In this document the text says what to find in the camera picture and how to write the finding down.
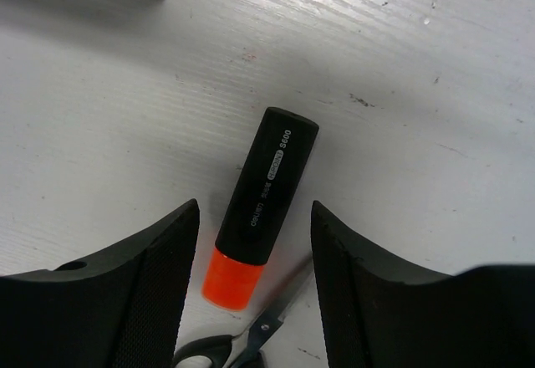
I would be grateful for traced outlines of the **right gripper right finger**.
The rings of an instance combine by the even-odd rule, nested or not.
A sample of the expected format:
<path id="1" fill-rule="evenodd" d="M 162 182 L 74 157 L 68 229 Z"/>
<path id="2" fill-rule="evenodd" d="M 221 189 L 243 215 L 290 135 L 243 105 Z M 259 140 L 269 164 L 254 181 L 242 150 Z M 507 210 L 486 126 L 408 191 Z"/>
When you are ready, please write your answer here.
<path id="1" fill-rule="evenodd" d="M 330 366 L 533 366 L 531 264 L 439 273 L 371 242 L 321 202 L 310 233 Z"/>

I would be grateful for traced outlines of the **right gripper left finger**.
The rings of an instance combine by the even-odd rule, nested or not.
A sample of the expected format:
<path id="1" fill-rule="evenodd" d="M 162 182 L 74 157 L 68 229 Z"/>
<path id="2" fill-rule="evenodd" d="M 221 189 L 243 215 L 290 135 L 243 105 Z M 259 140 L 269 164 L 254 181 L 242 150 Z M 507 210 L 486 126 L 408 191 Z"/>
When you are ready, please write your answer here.
<path id="1" fill-rule="evenodd" d="M 199 223 L 190 200 L 98 252 L 2 277 L 2 366 L 170 366 Z"/>

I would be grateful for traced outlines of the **black handled scissors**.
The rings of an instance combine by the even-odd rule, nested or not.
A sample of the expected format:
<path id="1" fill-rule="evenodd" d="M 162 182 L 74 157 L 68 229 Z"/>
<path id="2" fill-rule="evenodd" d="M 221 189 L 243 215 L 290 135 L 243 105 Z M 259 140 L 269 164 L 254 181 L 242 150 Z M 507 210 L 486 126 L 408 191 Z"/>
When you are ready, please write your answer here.
<path id="1" fill-rule="evenodd" d="M 214 335 L 183 345 L 171 365 L 202 357 L 210 367 L 264 367 L 261 348 L 283 325 L 295 302 L 313 276 L 313 256 L 308 255 L 274 290 L 263 310 L 238 335 Z"/>

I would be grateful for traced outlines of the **orange capped black highlighter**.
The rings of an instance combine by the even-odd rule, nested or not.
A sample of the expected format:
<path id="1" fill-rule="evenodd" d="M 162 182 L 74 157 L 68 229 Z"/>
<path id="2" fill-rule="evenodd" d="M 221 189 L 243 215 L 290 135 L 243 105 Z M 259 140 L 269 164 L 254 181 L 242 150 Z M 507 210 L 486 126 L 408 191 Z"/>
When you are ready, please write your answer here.
<path id="1" fill-rule="evenodd" d="M 267 264 L 319 132 L 312 120 L 265 110 L 217 234 L 202 286 L 223 309 L 243 310 Z"/>

